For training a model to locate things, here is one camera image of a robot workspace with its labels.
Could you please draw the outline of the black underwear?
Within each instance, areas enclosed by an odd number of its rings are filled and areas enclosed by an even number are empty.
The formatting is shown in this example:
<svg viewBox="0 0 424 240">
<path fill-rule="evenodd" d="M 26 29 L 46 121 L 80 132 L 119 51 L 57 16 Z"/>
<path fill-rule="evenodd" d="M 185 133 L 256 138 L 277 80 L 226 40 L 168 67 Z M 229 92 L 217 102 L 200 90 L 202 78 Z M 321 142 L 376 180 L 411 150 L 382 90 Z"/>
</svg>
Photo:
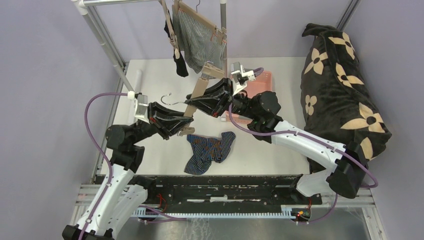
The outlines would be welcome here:
<svg viewBox="0 0 424 240">
<path fill-rule="evenodd" d="M 171 32 L 169 30 L 168 23 L 170 23 L 171 28 L 173 28 L 173 23 L 172 23 L 172 20 L 170 19 L 169 22 L 165 21 L 164 31 L 166 32 L 167 37 L 170 43 L 172 44 L 173 39 L 171 38 Z M 178 52 L 176 53 L 176 50 L 177 50 L 176 48 L 173 49 L 173 61 L 176 66 L 176 74 L 182 78 L 185 78 L 189 75 L 186 62 L 184 60 L 184 57 L 181 55 L 181 51 L 178 49 Z"/>
</svg>

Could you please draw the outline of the navy striped underwear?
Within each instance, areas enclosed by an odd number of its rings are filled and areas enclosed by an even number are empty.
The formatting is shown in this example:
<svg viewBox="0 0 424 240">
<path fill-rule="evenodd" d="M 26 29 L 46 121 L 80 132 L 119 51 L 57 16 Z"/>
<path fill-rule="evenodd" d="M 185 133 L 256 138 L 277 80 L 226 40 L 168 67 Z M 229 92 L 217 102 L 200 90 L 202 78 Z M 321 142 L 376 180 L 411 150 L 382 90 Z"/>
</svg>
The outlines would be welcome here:
<svg viewBox="0 0 424 240">
<path fill-rule="evenodd" d="M 188 134 L 192 156 L 188 160 L 184 172 L 200 176 L 208 171 L 213 162 L 222 163 L 230 154 L 236 134 L 232 131 L 221 133 L 220 137 L 205 137 Z"/>
</svg>

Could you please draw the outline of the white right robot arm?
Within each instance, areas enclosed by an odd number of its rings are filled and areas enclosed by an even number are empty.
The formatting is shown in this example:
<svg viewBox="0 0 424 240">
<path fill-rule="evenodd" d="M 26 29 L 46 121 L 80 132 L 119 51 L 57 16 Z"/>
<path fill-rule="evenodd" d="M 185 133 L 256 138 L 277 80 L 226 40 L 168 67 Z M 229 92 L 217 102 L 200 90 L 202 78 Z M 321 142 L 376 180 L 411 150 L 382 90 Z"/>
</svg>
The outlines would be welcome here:
<svg viewBox="0 0 424 240">
<path fill-rule="evenodd" d="M 246 86 L 246 82 L 240 85 L 222 78 L 200 96 L 187 95 L 182 103 L 214 118 L 227 111 L 251 119 L 247 128 L 236 127 L 259 141 L 287 147 L 321 165 L 323 170 L 301 174 L 294 180 L 288 191 L 292 202 L 301 204 L 315 194 L 327 192 L 354 199 L 369 174 L 361 145 L 324 139 L 292 125 L 278 116 L 281 106 L 275 92 L 263 91 L 249 97 Z"/>
</svg>

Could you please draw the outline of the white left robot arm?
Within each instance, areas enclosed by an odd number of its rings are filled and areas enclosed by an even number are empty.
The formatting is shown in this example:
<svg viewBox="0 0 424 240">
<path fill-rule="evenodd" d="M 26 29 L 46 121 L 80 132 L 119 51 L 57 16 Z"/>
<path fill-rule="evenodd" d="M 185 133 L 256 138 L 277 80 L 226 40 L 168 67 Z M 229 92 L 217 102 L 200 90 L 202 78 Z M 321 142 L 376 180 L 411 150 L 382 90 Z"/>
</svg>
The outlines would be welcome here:
<svg viewBox="0 0 424 240">
<path fill-rule="evenodd" d="M 155 134 L 168 140 L 193 120 L 152 102 L 146 107 L 146 115 L 135 123 L 111 125 L 105 132 L 106 146 L 112 150 L 108 174 L 86 212 L 75 225 L 64 228 L 63 239 L 116 239 L 136 208 L 154 202 L 158 195 L 153 179 L 135 177 L 145 152 L 145 147 L 137 143 Z"/>
</svg>

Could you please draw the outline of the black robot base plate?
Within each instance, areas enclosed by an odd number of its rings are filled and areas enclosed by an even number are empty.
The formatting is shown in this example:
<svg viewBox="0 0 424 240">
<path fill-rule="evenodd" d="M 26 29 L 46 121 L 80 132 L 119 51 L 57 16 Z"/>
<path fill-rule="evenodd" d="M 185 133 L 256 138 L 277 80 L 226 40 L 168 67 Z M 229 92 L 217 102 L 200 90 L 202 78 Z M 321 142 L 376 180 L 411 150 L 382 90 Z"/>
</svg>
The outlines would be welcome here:
<svg viewBox="0 0 424 240">
<path fill-rule="evenodd" d="M 171 214 L 271 214 L 282 206 L 321 205 L 321 196 L 301 197 L 294 175 L 150 175 L 147 206 Z"/>
</svg>

